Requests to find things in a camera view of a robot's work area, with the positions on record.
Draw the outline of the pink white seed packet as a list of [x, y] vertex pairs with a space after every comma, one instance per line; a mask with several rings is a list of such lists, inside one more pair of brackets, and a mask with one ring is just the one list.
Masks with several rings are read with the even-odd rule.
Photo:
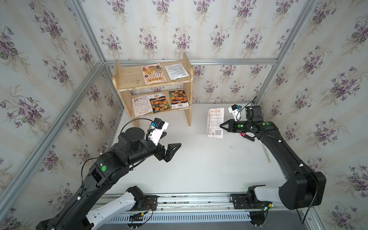
[[208, 110], [207, 137], [223, 138], [223, 129], [219, 126], [224, 122], [224, 108]]

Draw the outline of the orange flower seed packet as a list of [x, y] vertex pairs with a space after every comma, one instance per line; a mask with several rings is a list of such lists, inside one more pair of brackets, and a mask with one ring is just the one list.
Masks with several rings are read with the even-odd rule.
[[184, 90], [169, 91], [169, 98], [172, 109], [181, 109], [189, 107], [189, 102]]

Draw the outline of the colourful cartoon seed packet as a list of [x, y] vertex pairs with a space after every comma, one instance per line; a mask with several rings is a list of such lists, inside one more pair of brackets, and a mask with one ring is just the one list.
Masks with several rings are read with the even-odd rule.
[[146, 85], [167, 82], [160, 63], [141, 66], [141, 71]]

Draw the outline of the white printed seed packet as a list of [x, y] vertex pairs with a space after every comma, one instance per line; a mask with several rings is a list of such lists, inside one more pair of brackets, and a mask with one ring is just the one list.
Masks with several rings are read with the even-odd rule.
[[189, 73], [181, 63], [165, 66], [165, 69], [172, 81], [189, 76]]

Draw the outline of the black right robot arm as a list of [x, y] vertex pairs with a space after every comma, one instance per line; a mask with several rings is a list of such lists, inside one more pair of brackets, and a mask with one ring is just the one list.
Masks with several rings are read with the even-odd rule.
[[220, 128], [239, 133], [250, 141], [261, 141], [276, 159], [286, 179], [280, 187], [249, 187], [245, 197], [247, 206], [259, 209], [266, 203], [280, 203], [289, 210], [319, 206], [326, 185], [325, 175], [313, 171], [294, 152], [273, 122], [264, 121], [261, 107], [234, 104], [229, 107], [229, 112], [233, 118], [222, 123]]

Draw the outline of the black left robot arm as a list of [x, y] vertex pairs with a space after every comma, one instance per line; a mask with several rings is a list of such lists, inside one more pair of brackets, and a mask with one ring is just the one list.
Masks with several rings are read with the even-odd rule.
[[101, 208], [93, 209], [96, 202], [115, 185], [120, 178], [142, 164], [150, 156], [169, 162], [182, 146], [181, 143], [167, 147], [159, 141], [166, 136], [168, 123], [159, 118], [150, 122], [147, 132], [139, 127], [122, 129], [118, 142], [107, 152], [94, 158], [76, 194], [53, 218], [39, 222], [38, 230], [97, 230], [113, 216], [131, 210], [137, 202], [144, 201], [142, 190], [133, 186]]

